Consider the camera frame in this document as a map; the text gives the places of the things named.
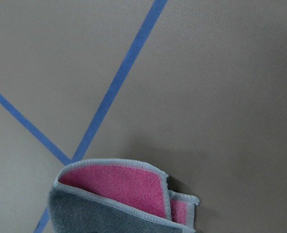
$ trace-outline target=towel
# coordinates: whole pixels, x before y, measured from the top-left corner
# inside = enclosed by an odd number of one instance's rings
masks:
[[[168,175],[128,159],[64,167],[49,194],[56,233],[194,233],[195,196],[167,188]]]

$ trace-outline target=folded cloth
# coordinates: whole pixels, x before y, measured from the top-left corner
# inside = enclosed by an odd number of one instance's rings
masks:
[[[64,167],[49,195],[56,233],[194,233],[195,196],[167,188],[168,175],[128,159]]]

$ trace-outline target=blue line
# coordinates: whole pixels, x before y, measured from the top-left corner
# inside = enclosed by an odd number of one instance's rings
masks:
[[[132,45],[130,46],[123,62],[120,65],[104,99],[102,100],[94,118],[92,119],[83,139],[81,140],[73,158],[72,162],[79,161],[85,155],[89,148],[99,126],[101,125],[106,113],[112,105],[114,98],[118,94],[126,76],[133,66],[139,52],[146,42],[153,26],[158,20],[167,0],[155,0],[148,15],[146,16],[141,28],[139,29]]]
[[[48,215],[48,208],[46,208],[41,216],[41,219],[38,222],[36,229],[33,231],[33,233],[42,233],[48,223],[49,218],[50,216]]]
[[[52,154],[64,165],[71,163],[70,159],[51,142],[40,130],[27,120],[12,104],[0,94],[0,104],[17,119],[32,135],[34,135]]]

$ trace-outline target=thick blue line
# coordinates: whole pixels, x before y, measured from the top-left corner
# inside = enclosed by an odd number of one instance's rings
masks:
[[[0,94],[0,104],[17,119],[32,135],[34,135],[52,154],[64,165],[71,163],[70,159],[51,142],[40,130],[27,120],[12,104]]]
[[[36,229],[33,231],[33,233],[42,233],[48,223],[49,218],[50,217],[48,215],[48,208],[46,208],[41,216],[41,219],[38,222]]]
[[[101,125],[106,113],[112,105],[114,98],[118,94],[126,76],[133,66],[139,52],[146,42],[153,26],[158,20],[167,0],[155,0],[148,15],[146,16],[141,28],[139,29],[133,43],[131,44],[119,70],[117,71],[104,99],[102,100],[94,118],[92,119],[83,139],[81,140],[73,158],[72,162],[79,161],[85,155],[90,146],[99,126]]]

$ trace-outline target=blue stripe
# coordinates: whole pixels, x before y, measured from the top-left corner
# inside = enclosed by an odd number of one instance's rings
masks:
[[[32,135],[34,135],[57,159],[64,165],[71,163],[70,159],[52,143],[40,130],[27,120],[12,104],[0,94],[0,104],[17,119]]]
[[[46,208],[41,216],[41,219],[38,222],[36,229],[33,231],[33,233],[42,233],[48,223],[49,218],[50,217],[48,215],[48,208]]]
[[[167,0],[155,0],[141,28],[139,29],[133,43],[131,44],[118,72],[116,73],[104,99],[102,100],[94,118],[92,119],[85,135],[83,136],[72,162],[77,162],[83,158],[89,148],[98,128],[100,127],[106,113],[112,105],[114,98],[118,94],[126,76],[133,66],[139,52],[146,42],[153,26],[158,20]]]

